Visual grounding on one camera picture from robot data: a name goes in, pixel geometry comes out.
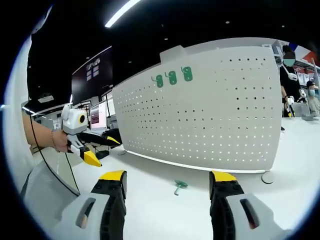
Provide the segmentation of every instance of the computer screen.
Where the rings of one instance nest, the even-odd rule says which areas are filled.
[[[72,103],[102,95],[113,87],[112,49],[90,59],[72,74]]]
[[[91,129],[105,129],[107,128],[107,111],[106,101],[100,102],[91,107]]]

